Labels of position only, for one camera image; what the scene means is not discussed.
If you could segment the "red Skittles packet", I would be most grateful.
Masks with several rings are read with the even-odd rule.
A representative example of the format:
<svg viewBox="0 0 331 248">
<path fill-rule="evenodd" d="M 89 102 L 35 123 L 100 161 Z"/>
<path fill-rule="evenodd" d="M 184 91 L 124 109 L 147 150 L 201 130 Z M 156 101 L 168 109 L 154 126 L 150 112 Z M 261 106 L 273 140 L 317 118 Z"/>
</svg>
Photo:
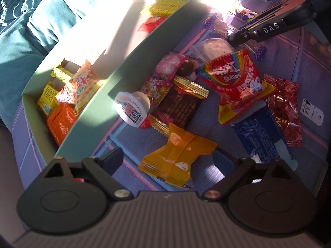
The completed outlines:
<svg viewBox="0 0 331 248">
<path fill-rule="evenodd" d="M 218 121 L 226 125 L 276 88 L 260 78 L 246 48 L 218 57 L 195 69 L 196 74 L 220 95 Z"/>
</svg>

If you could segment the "white jelly cup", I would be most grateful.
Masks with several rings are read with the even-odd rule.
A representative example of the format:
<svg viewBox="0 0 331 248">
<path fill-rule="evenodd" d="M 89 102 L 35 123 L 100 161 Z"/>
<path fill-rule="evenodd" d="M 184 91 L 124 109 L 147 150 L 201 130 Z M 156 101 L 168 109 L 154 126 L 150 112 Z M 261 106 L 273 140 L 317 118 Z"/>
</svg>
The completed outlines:
<svg viewBox="0 0 331 248">
<path fill-rule="evenodd" d="M 113 108 L 121 119 L 128 125 L 139 129 L 151 127 L 148 120 L 150 107 L 149 97 L 140 91 L 119 92 L 113 103 Z"/>
</svg>

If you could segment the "red crinkled snack packet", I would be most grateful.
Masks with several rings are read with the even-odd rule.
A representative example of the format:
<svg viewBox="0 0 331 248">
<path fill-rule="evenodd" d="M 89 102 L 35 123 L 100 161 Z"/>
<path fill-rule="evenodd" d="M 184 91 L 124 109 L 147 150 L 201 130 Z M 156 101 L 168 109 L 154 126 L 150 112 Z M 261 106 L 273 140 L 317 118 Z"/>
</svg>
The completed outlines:
<svg viewBox="0 0 331 248">
<path fill-rule="evenodd" d="M 276 88 L 275 93 L 266 99 L 266 103 L 287 145 L 301 147 L 303 139 L 298 104 L 301 85 L 269 74 L 264 75 L 264 80 Z"/>
</svg>

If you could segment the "orange yellow snack packet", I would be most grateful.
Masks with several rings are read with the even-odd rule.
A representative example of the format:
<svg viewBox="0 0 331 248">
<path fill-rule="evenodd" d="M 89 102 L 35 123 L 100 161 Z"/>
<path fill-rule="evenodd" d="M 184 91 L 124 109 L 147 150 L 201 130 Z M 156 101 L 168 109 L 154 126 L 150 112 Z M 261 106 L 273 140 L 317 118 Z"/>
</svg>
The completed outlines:
<svg viewBox="0 0 331 248">
<path fill-rule="evenodd" d="M 191 166 L 199 156 L 210 155 L 216 142 L 169 125 L 166 145 L 144 156 L 138 169 L 170 185 L 190 189 Z"/>
</svg>

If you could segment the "purple plaid tablecloth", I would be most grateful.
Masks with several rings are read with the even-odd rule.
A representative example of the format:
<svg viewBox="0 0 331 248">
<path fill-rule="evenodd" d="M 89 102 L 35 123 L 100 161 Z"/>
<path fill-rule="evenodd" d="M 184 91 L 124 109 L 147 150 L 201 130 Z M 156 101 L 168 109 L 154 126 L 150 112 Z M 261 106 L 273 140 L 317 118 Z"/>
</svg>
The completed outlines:
<svg viewBox="0 0 331 248">
<path fill-rule="evenodd" d="M 137 26 L 142 1 L 102 6 L 80 20 L 37 66 L 12 121 L 16 163 L 24 188 L 63 156 L 80 162 L 120 147 L 114 178 L 142 190 L 199 193 L 234 165 L 212 155 L 178 162 L 180 184 L 150 170 L 167 129 L 182 128 L 257 163 L 284 160 L 309 189 L 330 165 L 330 55 L 309 30 L 277 34 L 265 27 L 266 55 L 246 48 L 202 61 L 196 46 L 221 38 L 239 20 L 217 16 L 188 0 L 150 34 Z"/>
</svg>

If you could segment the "brown chocolate ball candy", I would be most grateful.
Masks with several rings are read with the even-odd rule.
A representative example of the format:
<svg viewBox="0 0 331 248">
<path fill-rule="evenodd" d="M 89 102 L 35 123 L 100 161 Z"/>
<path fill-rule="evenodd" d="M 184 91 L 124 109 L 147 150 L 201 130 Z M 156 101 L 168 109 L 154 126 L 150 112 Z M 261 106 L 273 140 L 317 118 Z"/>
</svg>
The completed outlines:
<svg viewBox="0 0 331 248">
<path fill-rule="evenodd" d="M 194 64 L 190 59 L 186 59 L 179 69 L 177 70 L 176 74 L 180 77 L 188 77 L 190 76 L 194 71 Z"/>
</svg>

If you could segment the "small red packet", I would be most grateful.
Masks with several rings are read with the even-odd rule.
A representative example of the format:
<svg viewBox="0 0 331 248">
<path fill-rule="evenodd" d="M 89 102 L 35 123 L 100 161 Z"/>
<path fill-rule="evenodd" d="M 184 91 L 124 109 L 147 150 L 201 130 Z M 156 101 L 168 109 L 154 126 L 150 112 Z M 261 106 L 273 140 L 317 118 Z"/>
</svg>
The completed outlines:
<svg viewBox="0 0 331 248">
<path fill-rule="evenodd" d="M 151 33 L 154 31 L 163 21 L 166 20 L 166 17 L 153 16 L 149 17 L 144 23 L 140 25 L 137 32 L 147 32 Z"/>
</svg>

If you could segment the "orange striped rice cracker packet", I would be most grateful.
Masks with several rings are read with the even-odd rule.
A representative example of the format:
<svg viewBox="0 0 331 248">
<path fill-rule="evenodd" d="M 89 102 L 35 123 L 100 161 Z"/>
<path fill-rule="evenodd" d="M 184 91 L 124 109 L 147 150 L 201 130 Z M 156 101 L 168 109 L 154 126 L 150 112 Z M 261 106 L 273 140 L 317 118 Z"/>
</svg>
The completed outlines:
<svg viewBox="0 0 331 248">
<path fill-rule="evenodd" d="M 75 116 L 79 116 L 105 81 L 86 60 L 55 98 L 59 103 L 73 105 Z"/>
</svg>

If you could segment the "blue white snack packet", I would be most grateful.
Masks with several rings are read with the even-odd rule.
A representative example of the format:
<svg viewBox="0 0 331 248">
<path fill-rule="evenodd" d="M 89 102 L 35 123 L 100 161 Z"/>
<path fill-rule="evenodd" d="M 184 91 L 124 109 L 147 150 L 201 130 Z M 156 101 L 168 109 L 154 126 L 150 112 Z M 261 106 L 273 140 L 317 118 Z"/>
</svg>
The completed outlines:
<svg viewBox="0 0 331 248">
<path fill-rule="evenodd" d="M 233 124 L 232 127 L 249 157 L 255 162 L 268 164 L 280 159 L 293 171 L 297 170 L 298 162 L 288 150 L 284 136 L 267 106 Z"/>
</svg>

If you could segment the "yellow biscuit packet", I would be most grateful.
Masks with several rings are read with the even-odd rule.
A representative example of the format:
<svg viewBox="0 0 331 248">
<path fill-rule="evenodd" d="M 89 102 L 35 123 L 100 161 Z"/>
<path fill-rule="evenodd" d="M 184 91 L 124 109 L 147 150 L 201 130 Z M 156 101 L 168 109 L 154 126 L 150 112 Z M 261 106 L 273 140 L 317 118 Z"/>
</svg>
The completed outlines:
<svg viewBox="0 0 331 248">
<path fill-rule="evenodd" d="M 59 106 L 59 102 L 55 97 L 57 93 L 58 91 L 53 87 L 53 82 L 49 81 L 36 103 L 37 107 L 46 117 L 49 117 Z"/>
<path fill-rule="evenodd" d="M 59 65 L 53 68 L 50 76 L 60 80 L 63 83 L 67 83 L 73 77 L 73 74 Z"/>
</svg>

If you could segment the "pink candy packet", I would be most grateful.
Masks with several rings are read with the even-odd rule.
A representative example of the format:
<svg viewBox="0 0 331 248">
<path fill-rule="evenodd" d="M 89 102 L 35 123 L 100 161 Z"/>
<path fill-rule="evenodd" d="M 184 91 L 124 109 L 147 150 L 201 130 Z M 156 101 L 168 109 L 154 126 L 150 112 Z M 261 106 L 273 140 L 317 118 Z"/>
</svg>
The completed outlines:
<svg viewBox="0 0 331 248">
<path fill-rule="evenodd" d="M 165 55 L 155 67 L 155 75 L 161 80 L 171 80 L 186 59 L 187 55 Z"/>
</svg>

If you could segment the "clear bag rice cracker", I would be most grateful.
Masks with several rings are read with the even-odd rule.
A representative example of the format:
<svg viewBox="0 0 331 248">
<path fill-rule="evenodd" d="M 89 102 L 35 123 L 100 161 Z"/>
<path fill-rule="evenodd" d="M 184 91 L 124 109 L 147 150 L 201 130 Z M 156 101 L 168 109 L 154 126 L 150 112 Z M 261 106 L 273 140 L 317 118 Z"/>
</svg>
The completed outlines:
<svg viewBox="0 0 331 248">
<path fill-rule="evenodd" d="M 211 38 L 190 46 L 191 56 L 199 60 L 202 64 L 233 54 L 236 50 L 222 38 Z"/>
</svg>

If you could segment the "teal blanket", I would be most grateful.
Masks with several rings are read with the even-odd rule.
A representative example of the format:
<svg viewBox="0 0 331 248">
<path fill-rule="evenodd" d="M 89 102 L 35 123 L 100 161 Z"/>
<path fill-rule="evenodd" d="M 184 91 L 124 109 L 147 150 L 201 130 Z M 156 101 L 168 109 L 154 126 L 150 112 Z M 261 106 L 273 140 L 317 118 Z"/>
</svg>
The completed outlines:
<svg viewBox="0 0 331 248">
<path fill-rule="evenodd" d="M 8 130 L 30 78 L 83 16 L 70 0 L 1 0 L 1 121 Z"/>
</svg>

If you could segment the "orange flat packet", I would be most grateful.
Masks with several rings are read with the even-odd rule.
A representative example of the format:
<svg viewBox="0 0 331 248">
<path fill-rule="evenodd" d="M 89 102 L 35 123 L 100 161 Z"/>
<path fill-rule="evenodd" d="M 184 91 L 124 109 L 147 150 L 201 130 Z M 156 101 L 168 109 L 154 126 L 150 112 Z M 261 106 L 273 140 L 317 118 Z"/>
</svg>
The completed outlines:
<svg viewBox="0 0 331 248">
<path fill-rule="evenodd" d="M 47 119 L 47 126 L 55 142 L 60 146 L 77 120 L 70 104 L 60 104 Z"/>
</svg>

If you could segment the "red floral candy packet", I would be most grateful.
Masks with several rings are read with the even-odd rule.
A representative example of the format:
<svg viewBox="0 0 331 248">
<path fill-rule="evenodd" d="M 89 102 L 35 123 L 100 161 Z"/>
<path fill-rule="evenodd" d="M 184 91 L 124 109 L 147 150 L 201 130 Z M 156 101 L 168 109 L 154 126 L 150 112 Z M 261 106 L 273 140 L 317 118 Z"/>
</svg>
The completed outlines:
<svg viewBox="0 0 331 248">
<path fill-rule="evenodd" d="M 148 77 L 140 91 L 147 95 L 153 105 L 158 106 L 172 88 L 173 83 L 165 80 Z"/>
</svg>

